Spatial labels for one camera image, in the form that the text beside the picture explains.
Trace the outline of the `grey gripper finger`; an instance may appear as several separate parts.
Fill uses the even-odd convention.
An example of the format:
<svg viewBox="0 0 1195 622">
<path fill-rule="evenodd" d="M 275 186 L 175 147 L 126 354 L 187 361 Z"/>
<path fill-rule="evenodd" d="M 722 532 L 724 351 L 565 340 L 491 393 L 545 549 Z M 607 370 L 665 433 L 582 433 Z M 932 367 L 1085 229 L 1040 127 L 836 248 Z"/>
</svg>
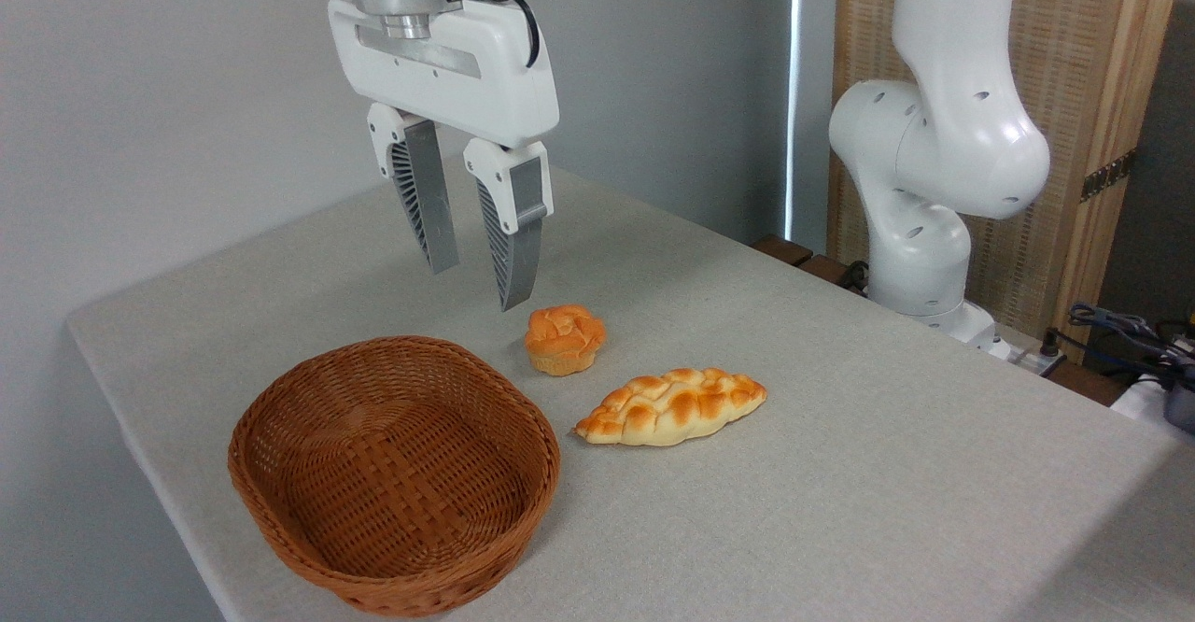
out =
<svg viewBox="0 0 1195 622">
<path fill-rule="evenodd" d="M 373 104 L 368 124 L 376 167 L 394 184 L 431 272 L 454 267 L 459 253 L 434 121 Z"/>
<path fill-rule="evenodd" d="M 511 310 L 531 297 L 541 255 L 543 218 L 554 213 L 546 148 L 534 142 L 504 149 L 472 138 L 464 159 L 477 179 L 500 307 Z"/>
</svg>

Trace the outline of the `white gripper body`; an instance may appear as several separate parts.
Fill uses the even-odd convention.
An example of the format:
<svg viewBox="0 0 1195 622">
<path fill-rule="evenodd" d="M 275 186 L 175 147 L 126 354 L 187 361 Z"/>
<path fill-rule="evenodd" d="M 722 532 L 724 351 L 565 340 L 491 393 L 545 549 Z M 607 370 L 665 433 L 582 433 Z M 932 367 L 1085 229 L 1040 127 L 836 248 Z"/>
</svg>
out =
<svg viewBox="0 0 1195 622">
<path fill-rule="evenodd" d="M 358 94 L 504 147 L 532 144 L 559 122 L 546 50 L 527 67 L 516 7 L 466 1 L 434 18 L 425 39 L 384 32 L 345 0 L 327 4 L 333 47 Z"/>
</svg>

